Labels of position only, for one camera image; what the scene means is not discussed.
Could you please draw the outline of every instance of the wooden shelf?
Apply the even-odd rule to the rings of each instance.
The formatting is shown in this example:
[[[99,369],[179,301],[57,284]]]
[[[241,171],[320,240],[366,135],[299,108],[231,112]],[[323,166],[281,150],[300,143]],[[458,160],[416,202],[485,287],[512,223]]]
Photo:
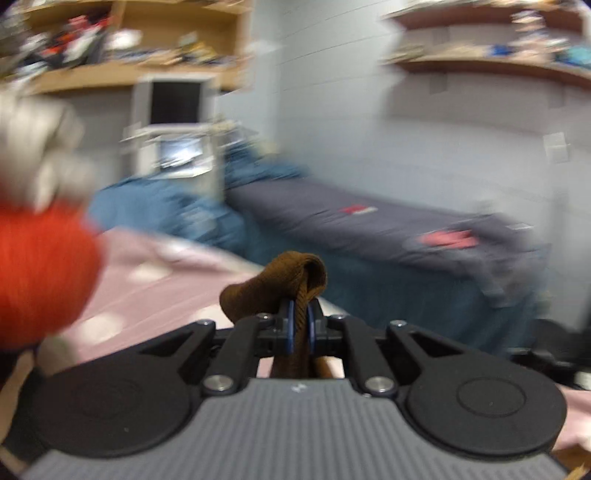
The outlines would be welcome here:
[[[196,31],[199,40],[213,47],[218,54],[239,59],[236,67],[180,64],[165,68],[108,61],[45,72],[31,82],[31,89],[33,93],[60,93],[130,87],[141,76],[156,72],[217,72],[222,91],[239,89],[243,86],[249,6],[250,2],[228,6],[169,0],[74,0],[31,8],[25,13],[35,32],[56,31],[69,18],[104,11],[106,14],[110,12],[115,19],[111,28],[141,30],[140,48],[176,48],[182,35]]]
[[[460,4],[444,7],[407,8],[387,15],[386,18],[403,25],[407,30],[417,30],[451,25],[510,24],[511,15],[523,10],[523,7]],[[540,14],[544,17],[548,28],[583,34],[583,19],[576,11],[556,8],[540,11]]]
[[[82,65],[75,69],[45,72],[31,82],[31,93],[52,94],[76,90],[131,87],[140,77],[149,73],[219,72],[222,90],[229,92],[242,86],[242,74],[239,67],[225,70],[216,69],[219,67],[186,65],[162,69],[110,61],[97,65]]]
[[[27,24],[35,31],[42,31],[43,28],[52,27],[57,24],[65,23],[69,18],[83,15],[93,10],[104,9],[109,11],[114,3],[121,0],[72,0],[63,2],[54,2],[39,7],[26,9],[23,14],[27,19]],[[126,0],[138,4],[145,4],[150,9],[152,4],[161,4],[164,6],[176,6],[178,10],[185,14],[194,16],[198,14],[203,18],[214,21],[226,22],[232,21],[232,17],[248,13],[251,9],[242,5],[226,6],[223,4],[199,5],[192,2],[179,2],[168,0]]]
[[[455,57],[449,54],[434,54],[413,60],[390,61],[388,64],[411,73],[492,73],[553,80],[565,85],[591,89],[591,71],[560,63],[541,64],[506,57]]]

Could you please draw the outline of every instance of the red fuzzy object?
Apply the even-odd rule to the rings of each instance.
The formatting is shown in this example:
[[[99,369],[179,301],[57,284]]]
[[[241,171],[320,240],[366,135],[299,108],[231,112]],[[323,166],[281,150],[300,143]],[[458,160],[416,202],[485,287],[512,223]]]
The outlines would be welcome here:
[[[101,264],[98,239],[79,209],[0,205],[0,349],[33,345],[74,322]]]

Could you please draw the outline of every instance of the brown fabric loop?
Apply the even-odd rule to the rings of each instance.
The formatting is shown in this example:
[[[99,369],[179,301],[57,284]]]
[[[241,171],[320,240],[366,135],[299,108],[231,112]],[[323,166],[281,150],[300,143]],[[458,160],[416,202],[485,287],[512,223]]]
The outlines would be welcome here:
[[[284,298],[295,300],[294,353],[275,357],[271,376],[304,378],[309,374],[306,310],[326,288],[326,269],[312,254],[285,252],[256,277],[227,286],[220,295],[223,312],[234,323],[257,313],[274,313]]]

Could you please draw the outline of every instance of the bed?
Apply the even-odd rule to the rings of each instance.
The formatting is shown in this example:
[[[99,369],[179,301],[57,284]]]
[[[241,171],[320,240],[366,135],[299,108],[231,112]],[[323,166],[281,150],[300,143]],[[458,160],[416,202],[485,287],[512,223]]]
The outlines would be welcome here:
[[[327,267],[325,298],[377,328],[402,319],[485,352],[528,342],[547,249],[499,216],[474,218],[363,197],[309,179],[269,180],[226,192],[246,224],[243,255],[266,264],[286,250]],[[476,232],[465,251],[424,248],[417,238]]]

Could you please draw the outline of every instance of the blue blanket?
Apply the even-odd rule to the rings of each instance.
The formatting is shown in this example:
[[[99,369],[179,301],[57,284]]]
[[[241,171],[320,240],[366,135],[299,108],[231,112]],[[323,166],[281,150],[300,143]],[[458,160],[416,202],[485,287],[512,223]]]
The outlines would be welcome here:
[[[235,253],[245,242],[240,214],[168,180],[122,180],[97,192],[88,214],[104,230],[165,233]]]
[[[227,189],[258,180],[297,179],[304,171],[287,162],[264,162],[258,159],[246,142],[231,145],[225,152],[225,183]]]

